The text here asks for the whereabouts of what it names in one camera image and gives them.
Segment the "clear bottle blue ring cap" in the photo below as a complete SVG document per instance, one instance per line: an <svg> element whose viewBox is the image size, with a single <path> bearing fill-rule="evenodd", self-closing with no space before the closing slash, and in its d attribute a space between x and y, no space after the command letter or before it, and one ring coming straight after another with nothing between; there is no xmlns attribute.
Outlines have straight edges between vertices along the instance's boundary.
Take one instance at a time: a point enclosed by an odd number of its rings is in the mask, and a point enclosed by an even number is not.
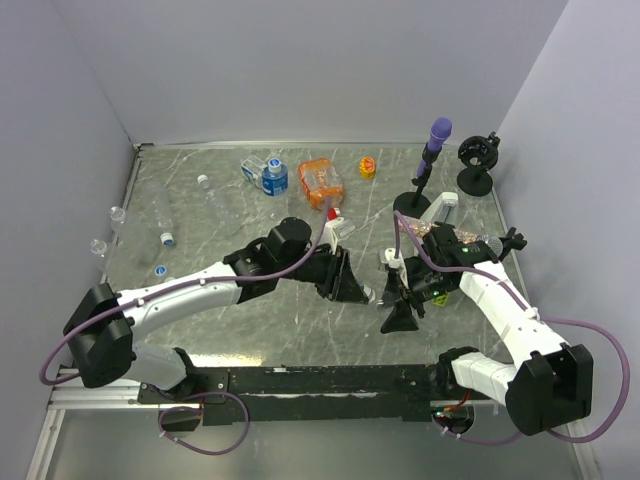
<svg viewBox="0 0 640 480"><path fill-rule="evenodd" d="M167 190L162 184L150 183L145 190L146 204L159 240L163 246L176 244L173 210Z"/></svg>

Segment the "purple microphone on stand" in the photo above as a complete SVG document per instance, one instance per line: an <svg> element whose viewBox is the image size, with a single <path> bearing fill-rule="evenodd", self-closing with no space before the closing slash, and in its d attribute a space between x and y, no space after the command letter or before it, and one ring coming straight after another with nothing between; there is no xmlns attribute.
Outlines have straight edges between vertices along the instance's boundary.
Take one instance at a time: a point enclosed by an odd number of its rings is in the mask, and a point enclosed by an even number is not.
<svg viewBox="0 0 640 480"><path fill-rule="evenodd" d="M431 202L423 195L423 190L430 179L433 165L437 161L445 141L452 133L452 127L452 121L446 117L439 117L433 123L416 176L411 180L415 190L398 195L393 203L394 210L408 217L419 218L431 205Z"/></svg>

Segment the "green toy brick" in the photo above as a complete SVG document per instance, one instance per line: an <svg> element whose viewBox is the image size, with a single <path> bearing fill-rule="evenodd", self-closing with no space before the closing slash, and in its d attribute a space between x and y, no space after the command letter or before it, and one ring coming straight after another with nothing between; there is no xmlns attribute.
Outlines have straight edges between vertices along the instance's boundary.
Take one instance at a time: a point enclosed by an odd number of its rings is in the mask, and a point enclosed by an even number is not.
<svg viewBox="0 0 640 480"><path fill-rule="evenodd" d="M432 304L438 307L445 307L448 301L449 295L440 295L432 300Z"/></svg>

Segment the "yellow orange bottle cap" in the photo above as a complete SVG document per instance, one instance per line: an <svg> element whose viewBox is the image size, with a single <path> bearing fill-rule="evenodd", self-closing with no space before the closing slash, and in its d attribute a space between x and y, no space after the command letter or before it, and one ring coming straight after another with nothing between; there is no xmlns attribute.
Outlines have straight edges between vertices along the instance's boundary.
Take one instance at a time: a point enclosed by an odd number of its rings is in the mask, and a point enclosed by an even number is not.
<svg viewBox="0 0 640 480"><path fill-rule="evenodd" d="M364 179L373 179L376 174L375 160L370 156L364 156L359 163L359 174Z"/></svg>

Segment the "blue Pocari bottle cap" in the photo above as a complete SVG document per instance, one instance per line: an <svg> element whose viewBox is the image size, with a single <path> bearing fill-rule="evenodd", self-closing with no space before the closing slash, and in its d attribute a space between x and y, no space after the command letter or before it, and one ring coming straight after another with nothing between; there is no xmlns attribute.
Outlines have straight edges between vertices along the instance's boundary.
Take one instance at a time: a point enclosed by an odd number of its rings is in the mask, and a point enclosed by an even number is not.
<svg viewBox="0 0 640 480"><path fill-rule="evenodd" d="M167 267L164 265L159 265L155 268L154 273L158 277L163 277L167 273Z"/></svg>

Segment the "blue water bottle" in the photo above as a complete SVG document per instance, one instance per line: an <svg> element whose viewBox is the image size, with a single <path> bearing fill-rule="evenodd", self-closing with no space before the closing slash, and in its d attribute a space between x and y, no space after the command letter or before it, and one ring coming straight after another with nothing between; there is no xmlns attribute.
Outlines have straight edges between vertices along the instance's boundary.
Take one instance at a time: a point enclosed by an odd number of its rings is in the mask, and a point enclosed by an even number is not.
<svg viewBox="0 0 640 480"><path fill-rule="evenodd" d="M259 188L265 195L277 197L288 190L288 168L278 158L264 161L256 155L250 155L240 164L246 179Z"/></svg>

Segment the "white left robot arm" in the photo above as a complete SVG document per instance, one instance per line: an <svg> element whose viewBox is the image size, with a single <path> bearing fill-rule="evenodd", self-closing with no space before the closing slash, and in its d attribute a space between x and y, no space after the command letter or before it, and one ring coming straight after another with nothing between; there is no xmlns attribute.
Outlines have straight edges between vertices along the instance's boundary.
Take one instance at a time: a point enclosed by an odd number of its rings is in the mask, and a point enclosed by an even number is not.
<svg viewBox="0 0 640 480"><path fill-rule="evenodd" d="M83 385L129 379L150 383L176 402L189 400L198 386L190 357L147 337L188 316L269 294L280 279L309 283L329 301L372 303L374 291L356 279L332 225L317 238L311 234L308 223L287 217L267 236L194 274L119 292L108 283L91 288L63 329Z"/></svg>

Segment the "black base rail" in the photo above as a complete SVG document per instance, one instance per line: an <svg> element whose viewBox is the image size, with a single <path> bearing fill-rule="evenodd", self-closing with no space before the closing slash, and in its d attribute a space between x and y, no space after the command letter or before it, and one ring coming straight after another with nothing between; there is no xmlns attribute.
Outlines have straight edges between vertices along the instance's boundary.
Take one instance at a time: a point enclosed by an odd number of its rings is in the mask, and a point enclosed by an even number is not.
<svg viewBox="0 0 640 480"><path fill-rule="evenodd" d="M197 367L191 388L182 393L140 387L142 405L165 404L203 409L206 426L245 419L312 421L399 418L429 422L438 405L456 404L468 391L443 379L433 364Z"/></svg>

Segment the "black empty microphone stand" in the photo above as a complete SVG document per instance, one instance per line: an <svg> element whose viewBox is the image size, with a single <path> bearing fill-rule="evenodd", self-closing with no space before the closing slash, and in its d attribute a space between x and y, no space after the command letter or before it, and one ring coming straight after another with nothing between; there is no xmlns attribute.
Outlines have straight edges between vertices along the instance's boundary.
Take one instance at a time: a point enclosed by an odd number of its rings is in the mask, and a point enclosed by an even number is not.
<svg viewBox="0 0 640 480"><path fill-rule="evenodd" d="M464 140L458 149L458 158L464 169L457 175L457 185L466 194L484 197L493 188L493 179L489 173L499 159L498 147L501 139L496 132L488 136L471 136Z"/></svg>

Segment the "clear Pocari bottle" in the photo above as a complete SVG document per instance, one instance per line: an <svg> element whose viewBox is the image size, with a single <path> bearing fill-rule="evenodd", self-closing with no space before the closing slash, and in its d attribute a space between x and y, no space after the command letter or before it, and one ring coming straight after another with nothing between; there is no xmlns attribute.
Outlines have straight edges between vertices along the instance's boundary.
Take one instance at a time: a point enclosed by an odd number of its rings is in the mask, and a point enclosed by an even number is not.
<svg viewBox="0 0 640 480"><path fill-rule="evenodd" d="M113 206L110 209L111 228L115 235L120 237L127 222L127 211L120 206Z"/></svg>

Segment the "clear bottle front white cap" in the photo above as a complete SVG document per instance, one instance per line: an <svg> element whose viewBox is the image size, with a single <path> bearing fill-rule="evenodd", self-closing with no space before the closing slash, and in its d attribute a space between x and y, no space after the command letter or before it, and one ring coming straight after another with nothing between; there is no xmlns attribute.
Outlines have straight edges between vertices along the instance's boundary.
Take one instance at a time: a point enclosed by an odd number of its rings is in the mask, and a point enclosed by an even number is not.
<svg viewBox="0 0 640 480"><path fill-rule="evenodd" d="M116 245L113 242L107 242L101 239L93 239L90 242L90 251L95 266L103 274L107 273L107 270L112 262Z"/></svg>

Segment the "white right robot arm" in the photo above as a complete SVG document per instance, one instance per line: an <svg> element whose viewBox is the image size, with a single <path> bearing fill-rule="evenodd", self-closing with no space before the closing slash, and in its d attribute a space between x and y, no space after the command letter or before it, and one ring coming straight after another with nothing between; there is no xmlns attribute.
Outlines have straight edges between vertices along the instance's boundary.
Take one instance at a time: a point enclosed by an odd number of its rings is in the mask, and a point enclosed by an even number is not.
<svg viewBox="0 0 640 480"><path fill-rule="evenodd" d="M482 239L461 241L448 224L432 228L412 257L396 248L380 253L387 273L384 334L416 331L425 303L461 291L484 314L511 356L508 364L474 347L452 348L436 365L441 394L482 394L506 407L523 434L583 419L591 412L593 358L545 324L508 277L500 255Z"/></svg>

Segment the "white rectangular device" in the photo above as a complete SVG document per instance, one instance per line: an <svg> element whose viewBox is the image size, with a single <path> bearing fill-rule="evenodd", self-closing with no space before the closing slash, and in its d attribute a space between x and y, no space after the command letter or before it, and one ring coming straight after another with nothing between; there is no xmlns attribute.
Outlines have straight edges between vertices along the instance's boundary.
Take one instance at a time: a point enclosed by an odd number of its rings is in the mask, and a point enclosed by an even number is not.
<svg viewBox="0 0 640 480"><path fill-rule="evenodd" d="M455 226L458 213L458 194L455 192L443 192L431 203L420 219L424 222L440 222Z"/></svg>

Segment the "glitter silver microphone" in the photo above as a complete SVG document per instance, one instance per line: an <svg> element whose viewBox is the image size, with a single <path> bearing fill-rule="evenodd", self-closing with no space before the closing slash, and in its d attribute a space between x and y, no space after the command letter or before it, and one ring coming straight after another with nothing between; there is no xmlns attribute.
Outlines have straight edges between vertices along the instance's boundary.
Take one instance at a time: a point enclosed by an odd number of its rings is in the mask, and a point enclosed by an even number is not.
<svg viewBox="0 0 640 480"><path fill-rule="evenodd" d="M502 241L497 236L488 235L488 234L476 234L476 233L460 230L456 227L453 227L450 224L426 222L423 220L410 218L410 217L404 217L404 219L407 225L404 226L401 223L398 223L399 230L402 233L406 233L406 234L411 232L419 239L423 238L426 234L428 234L433 229L438 229L442 227L451 227L453 229L453 233L455 234L456 238L464 244L470 244L473 242L482 241L494 252L496 256L500 256L503 252Z"/></svg>

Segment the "orange plastic bottle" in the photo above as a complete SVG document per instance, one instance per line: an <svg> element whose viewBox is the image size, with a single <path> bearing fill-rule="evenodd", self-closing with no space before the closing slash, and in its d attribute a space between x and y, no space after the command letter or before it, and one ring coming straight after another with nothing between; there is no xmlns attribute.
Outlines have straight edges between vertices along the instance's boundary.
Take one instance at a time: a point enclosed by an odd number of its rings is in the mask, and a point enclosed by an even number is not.
<svg viewBox="0 0 640 480"><path fill-rule="evenodd" d="M344 185L332 161L321 157L302 162L297 169L305 197L310 206L322 210L326 200L337 208L344 197Z"/></svg>

